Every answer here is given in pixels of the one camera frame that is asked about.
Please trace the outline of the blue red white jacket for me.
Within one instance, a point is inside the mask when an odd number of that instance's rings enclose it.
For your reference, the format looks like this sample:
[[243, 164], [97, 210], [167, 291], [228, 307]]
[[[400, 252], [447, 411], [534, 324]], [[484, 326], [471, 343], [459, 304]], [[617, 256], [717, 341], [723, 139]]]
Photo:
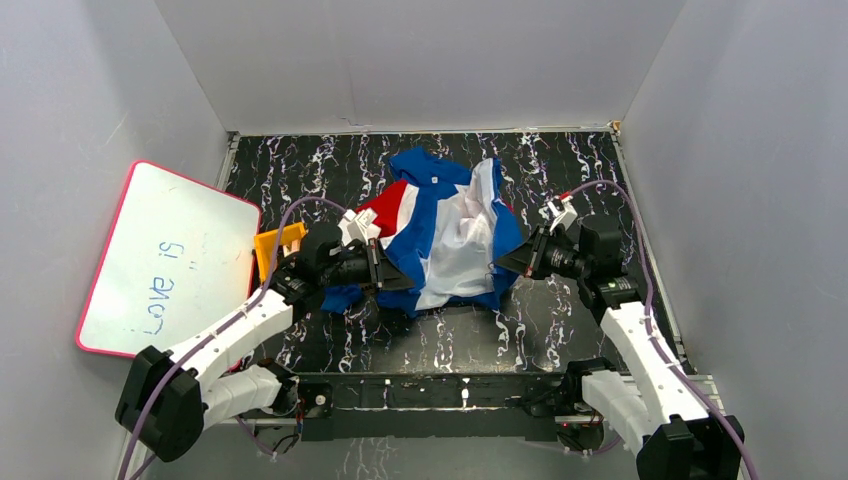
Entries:
[[416, 147], [392, 157], [389, 166], [394, 182], [353, 211], [377, 213], [376, 239], [415, 286], [380, 292], [378, 306], [410, 317], [457, 303], [499, 309], [517, 276], [494, 260], [523, 242], [500, 194], [500, 160], [465, 167]]

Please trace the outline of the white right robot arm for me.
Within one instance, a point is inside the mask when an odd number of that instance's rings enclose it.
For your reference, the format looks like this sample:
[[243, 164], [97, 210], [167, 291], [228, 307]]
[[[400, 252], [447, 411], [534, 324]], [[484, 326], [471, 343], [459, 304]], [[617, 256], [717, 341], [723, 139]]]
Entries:
[[622, 232], [604, 217], [579, 222], [576, 240], [566, 223], [536, 228], [496, 266], [531, 279], [560, 276], [577, 283], [583, 305], [613, 342], [631, 379], [598, 358], [568, 365], [562, 389], [577, 414], [602, 414], [635, 457], [641, 479], [735, 479], [744, 431], [723, 415], [680, 370], [628, 275]]

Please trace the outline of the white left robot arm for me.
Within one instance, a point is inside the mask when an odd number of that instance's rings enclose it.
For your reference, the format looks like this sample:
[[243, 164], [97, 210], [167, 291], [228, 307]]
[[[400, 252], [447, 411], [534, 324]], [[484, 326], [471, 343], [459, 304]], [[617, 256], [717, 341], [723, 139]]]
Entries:
[[269, 338], [291, 328], [329, 287], [402, 291], [415, 282], [377, 239], [343, 243], [342, 231], [319, 223], [298, 251], [279, 258], [267, 287], [195, 336], [133, 359], [116, 422], [158, 459], [184, 455], [209, 427], [252, 410], [275, 416], [303, 411], [298, 377], [270, 359], [244, 371], [231, 367]]

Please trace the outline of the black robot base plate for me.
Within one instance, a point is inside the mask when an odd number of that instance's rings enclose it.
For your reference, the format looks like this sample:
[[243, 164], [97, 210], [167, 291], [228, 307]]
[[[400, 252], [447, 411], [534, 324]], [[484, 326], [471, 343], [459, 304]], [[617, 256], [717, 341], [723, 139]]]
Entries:
[[301, 426], [306, 442], [504, 437], [588, 456], [619, 441], [601, 414], [571, 399], [562, 373], [302, 374], [281, 394], [247, 419]]

